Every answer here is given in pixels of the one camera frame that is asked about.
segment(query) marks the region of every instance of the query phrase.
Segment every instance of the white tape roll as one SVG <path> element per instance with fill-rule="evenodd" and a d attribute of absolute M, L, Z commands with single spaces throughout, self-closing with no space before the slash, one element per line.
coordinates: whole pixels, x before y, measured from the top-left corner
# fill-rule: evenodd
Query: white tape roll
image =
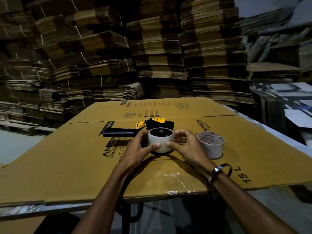
<path fill-rule="evenodd" d="M 224 138 L 213 132 L 201 132 L 197 138 L 202 143 L 207 155 L 212 158 L 220 158 L 223 153 Z"/>
<path fill-rule="evenodd" d="M 148 145 L 160 143 L 161 147 L 159 149 L 154 150 L 157 153 L 166 153 L 171 151 L 169 147 L 167 147 L 166 143 L 168 141 L 174 141 L 174 132 L 173 130 L 167 128 L 154 128 L 149 131 L 148 134 Z"/>

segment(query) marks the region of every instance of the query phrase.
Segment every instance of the hand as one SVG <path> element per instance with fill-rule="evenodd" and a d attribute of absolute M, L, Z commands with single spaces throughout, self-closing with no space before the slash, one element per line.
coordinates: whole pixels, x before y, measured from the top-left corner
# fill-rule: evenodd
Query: hand
<path fill-rule="evenodd" d="M 174 138 L 174 142 L 167 142 L 167 146 L 178 151 L 197 173 L 207 177 L 207 172 L 211 173 L 217 167 L 206 154 L 201 142 L 188 129 L 176 130 Z"/>
<path fill-rule="evenodd" d="M 147 140 L 148 133 L 148 130 L 140 130 L 134 139 L 128 143 L 127 149 L 118 163 L 118 166 L 121 166 L 128 174 L 132 173 L 152 150 L 160 148 L 160 143 L 142 148 L 141 143 Z"/>

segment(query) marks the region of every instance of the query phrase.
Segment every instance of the person's left hand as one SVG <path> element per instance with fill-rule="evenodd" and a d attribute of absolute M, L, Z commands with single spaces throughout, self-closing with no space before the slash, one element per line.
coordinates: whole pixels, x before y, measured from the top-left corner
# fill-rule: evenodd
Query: person's left hand
<path fill-rule="evenodd" d="M 134 139 L 128 143 L 127 149 L 119 161 L 118 166 L 121 166 L 128 174 L 132 173 L 152 150 L 160 148 L 160 143 L 142 148 L 141 143 L 147 139 L 148 133 L 148 130 L 140 130 Z"/>

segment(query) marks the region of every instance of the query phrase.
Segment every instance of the bracelet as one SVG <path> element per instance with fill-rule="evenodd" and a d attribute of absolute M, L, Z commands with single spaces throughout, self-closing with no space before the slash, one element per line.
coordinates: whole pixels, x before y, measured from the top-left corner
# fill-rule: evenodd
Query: bracelet
<path fill-rule="evenodd" d="M 218 167 L 216 167 L 215 169 L 213 169 L 213 171 L 211 172 L 211 175 L 210 175 L 209 178 L 208 178 L 208 182 L 209 182 L 209 184 L 210 184 L 211 186 L 212 186 L 213 181 L 216 179 L 216 177 L 217 177 L 220 173 L 222 173 L 222 168 L 225 168 L 225 167 L 230 167 L 230 170 L 229 170 L 227 176 L 228 176 L 228 177 L 231 176 L 232 170 L 233 170 L 232 166 L 231 166 L 230 164 L 228 164 L 228 163 L 221 164 L 220 166 L 218 166 Z"/>

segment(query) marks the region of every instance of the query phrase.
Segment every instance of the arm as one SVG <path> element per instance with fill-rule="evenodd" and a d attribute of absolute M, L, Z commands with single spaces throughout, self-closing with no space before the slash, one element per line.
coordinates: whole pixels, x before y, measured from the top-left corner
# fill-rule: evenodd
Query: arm
<path fill-rule="evenodd" d="M 152 144 L 145 148 L 141 147 L 141 142 L 146 138 L 147 133 L 147 130 L 141 130 L 128 143 L 121 160 L 72 234 L 110 233 L 117 201 L 127 176 L 142 163 L 147 154 L 160 147 L 160 144 Z"/>
<path fill-rule="evenodd" d="M 217 166 L 205 154 L 201 142 L 189 130 L 177 130 L 174 135 L 175 142 L 168 142 L 168 146 L 177 150 L 201 176 L 208 180 L 212 170 Z M 297 233 L 224 173 L 216 177 L 213 186 L 235 213 L 247 233 Z"/>

